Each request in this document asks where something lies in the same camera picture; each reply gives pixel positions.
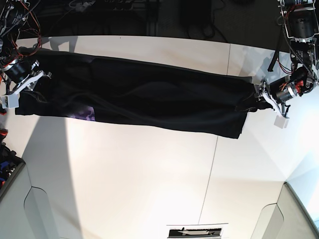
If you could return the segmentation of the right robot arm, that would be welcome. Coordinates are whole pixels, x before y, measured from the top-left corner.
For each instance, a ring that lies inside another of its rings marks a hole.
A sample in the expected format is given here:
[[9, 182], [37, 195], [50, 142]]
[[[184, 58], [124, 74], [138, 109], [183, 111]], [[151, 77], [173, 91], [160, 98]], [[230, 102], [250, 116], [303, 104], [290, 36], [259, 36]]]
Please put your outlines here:
[[[39, 62], [32, 60], [42, 47], [41, 28], [34, 10], [39, 0], [2, 0], [0, 2], [0, 80], [5, 84], [5, 94], [19, 94], [21, 91], [33, 91], [38, 79], [51, 78], [50, 72], [39, 69]], [[16, 43], [21, 29], [29, 25], [31, 18], [35, 27], [30, 31], [36, 36], [37, 43], [25, 53]]]

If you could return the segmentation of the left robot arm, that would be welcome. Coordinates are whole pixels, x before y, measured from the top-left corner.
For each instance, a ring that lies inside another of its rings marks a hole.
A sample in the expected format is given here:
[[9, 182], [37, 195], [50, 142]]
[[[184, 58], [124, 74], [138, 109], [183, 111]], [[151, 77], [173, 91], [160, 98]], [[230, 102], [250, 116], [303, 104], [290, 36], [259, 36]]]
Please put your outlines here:
[[286, 76], [271, 83], [262, 80], [255, 85], [244, 112], [271, 108], [287, 119], [290, 108], [286, 102], [310, 93], [319, 84], [319, 22], [314, 0], [281, 0], [281, 26], [277, 46], [269, 64], [272, 72], [275, 64]]

